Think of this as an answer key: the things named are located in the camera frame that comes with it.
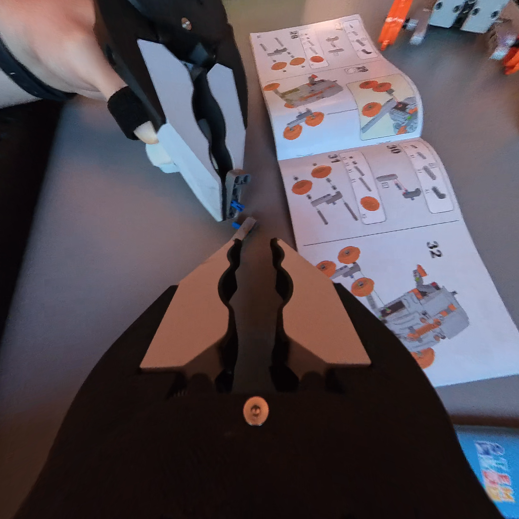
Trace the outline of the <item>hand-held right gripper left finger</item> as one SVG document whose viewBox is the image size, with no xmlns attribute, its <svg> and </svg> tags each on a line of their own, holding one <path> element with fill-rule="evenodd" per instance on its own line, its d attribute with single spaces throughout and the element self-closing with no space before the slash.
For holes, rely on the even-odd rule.
<svg viewBox="0 0 519 519">
<path fill-rule="evenodd" d="M 233 238 L 175 287 L 139 365 L 143 372 L 173 372 L 184 380 L 206 376 L 219 392 L 231 392 L 238 356 L 235 313 L 242 239 Z"/>
</svg>

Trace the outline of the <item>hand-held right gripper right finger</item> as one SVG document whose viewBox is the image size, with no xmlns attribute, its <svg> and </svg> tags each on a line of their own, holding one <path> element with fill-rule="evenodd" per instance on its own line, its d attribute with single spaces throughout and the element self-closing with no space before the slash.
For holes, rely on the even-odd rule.
<svg viewBox="0 0 519 519">
<path fill-rule="evenodd" d="M 276 390 L 296 391 L 307 375 L 326 379 L 337 369 L 371 366 L 333 283 L 337 263 L 314 265 L 279 238 L 270 250 L 281 298 L 269 367 Z"/>
</svg>

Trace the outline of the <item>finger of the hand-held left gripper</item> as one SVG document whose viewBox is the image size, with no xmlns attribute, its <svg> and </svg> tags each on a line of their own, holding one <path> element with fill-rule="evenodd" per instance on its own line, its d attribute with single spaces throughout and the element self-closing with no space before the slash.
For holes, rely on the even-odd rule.
<svg viewBox="0 0 519 519">
<path fill-rule="evenodd" d="M 195 120 L 188 65 L 162 44 L 139 39 L 138 46 L 165 114 L 157 136 L 170 162 L 160 168 L 179 173 L 205 210 L 222 222 L 222 180 L 211 162 L 209 142 Z"/>
<path fill-rule="evenodd" d="M 216 64 L 207 74 L 211 94 L 223 116 L 224 143 L 230 155 L 232 168 L 243 168 L 245 133 L 234 75 L 230 68 Z"/>
</svg>

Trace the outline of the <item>grey beam with blue pins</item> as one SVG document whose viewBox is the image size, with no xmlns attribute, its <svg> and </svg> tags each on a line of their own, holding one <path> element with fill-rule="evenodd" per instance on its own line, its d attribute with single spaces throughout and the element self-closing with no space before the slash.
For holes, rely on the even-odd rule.
<svg viewBox="0 0 519 519">
<path fill-rule="evenodd" d="M 225 219 L 234 219 L 244 211 L 242 192 L 250 183 L 251 176 L 242 169 L 230 170 L 225 177 Z"/>
</svg>

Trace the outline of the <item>short grey beam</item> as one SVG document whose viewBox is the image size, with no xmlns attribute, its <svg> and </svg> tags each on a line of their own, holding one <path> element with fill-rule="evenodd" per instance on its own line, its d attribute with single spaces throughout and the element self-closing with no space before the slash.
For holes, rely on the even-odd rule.
<svg viewBox="0 0 519 519">
<path fill-rule="evenodd" d="M 235 232 L 231 237 L 232 241 L 239 240 L 243 242 L 255 229 L 257 220 L 254 217 L 247 217 L 242 222 L 233 222 Z"/>
</svg>

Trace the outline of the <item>grey desk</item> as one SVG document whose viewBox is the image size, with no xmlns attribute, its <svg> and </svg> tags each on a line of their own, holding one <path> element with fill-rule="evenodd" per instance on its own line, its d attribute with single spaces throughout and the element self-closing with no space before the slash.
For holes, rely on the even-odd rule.
<svg viewBox="0 0 519 519">
<path fill-rule="evenodd" d="M 244 192 L 257 227 L 243 244 L 232 298 L 244 347 L 235 389 L 272 387 L 275 331 L 269 241 L 294 246 L 249 35 L 360 14 L 373 39 L 391 1 L 226 1 L 249 85 Z M 518 74 L 489 60 L 485 36 L 430 29 L 384 55 L 425 106 L 423 137 L 450 176 L 465 222 L 518 325 Z M 106 105 L 66 105 L 40 191 L 1 346 L 1 518 L 33 486 L 64 415 L 109 347 L 171 285 L 232 235 L 177 175 L 126 139 Z"/>
</svg>

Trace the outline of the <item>person's left hand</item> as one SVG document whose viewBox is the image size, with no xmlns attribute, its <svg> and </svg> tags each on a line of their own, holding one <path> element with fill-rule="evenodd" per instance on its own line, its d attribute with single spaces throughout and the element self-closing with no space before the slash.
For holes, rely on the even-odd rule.
<svg viewBox="0 0 519 519">
<path fill-rule="evenodd" d="M 127 83 L 94 33 L 94 1 L 1 1 L 1 38 L 42 81 L 91 99 L 115 100 Z"/>
</svg>

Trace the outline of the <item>black wristband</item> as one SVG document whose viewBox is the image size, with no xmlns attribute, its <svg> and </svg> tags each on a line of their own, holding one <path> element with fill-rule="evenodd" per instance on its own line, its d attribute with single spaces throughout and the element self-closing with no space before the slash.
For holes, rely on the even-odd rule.
<svg viewBox="0 0 519 519">
<path fill-rule="evenodd" d="M 42 81 L 14 56 L 2 38 L 1 78 L 1 83 L 8 85 L 8 83 L 5 83 L 3 80 L 3 78 L 8 78 L 11 83 L 23 91 L 26 96 L 31 96 L 36 100 L 65 102 L 74 98 L 76 95 L 74 92 L 59 90 Z"/>
</svg>

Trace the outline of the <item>open instruction booklet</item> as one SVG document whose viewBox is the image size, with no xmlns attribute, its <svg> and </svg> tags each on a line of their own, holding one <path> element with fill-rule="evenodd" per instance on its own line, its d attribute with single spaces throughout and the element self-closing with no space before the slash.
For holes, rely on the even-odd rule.
<svg viewBox="0 0 519 519">
<path fill-rule="evenodd" d="M 250 43 L 300 255 L 391 330 L 434 386 L 518 374 L 518 329 L 421 138 L 420 94 L 361 17 Z"/>
</svg>

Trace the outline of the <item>black studded floor mat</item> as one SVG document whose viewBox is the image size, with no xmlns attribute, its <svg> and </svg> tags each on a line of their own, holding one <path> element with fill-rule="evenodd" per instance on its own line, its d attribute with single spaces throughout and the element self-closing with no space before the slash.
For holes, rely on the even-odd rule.
<svg viewBox="0 0 519 519">
<path fill-rule="evenodd" d="M 40 100 L 1 109 L 1 338 L 63 105 Z"/>
</svg>

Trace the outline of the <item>robot kit box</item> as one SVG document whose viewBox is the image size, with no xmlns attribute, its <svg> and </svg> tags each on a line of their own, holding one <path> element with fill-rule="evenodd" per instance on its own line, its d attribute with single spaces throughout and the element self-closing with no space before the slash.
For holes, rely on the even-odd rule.
<svg viewBox="0 0 519 519">
<path fill-rule="evenodd" d="M 518 429 L 455 425 L 458 441 L 504 518 L 518 518 Z"/>
</svg>

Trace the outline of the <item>partly built toy robot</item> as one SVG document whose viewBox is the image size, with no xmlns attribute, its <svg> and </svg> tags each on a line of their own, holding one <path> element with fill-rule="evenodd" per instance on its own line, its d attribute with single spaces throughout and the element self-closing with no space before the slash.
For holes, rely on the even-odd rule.
<svg viewBox="0 0 519 519">
<path fill-rule="evenodd" d="M 431 27 L 484 35 L 489 59 L 505 75 L 518 73 L 518 1 L 414 1 L 404 23 L 410 44 L 421 44 Z"/>
</svg>

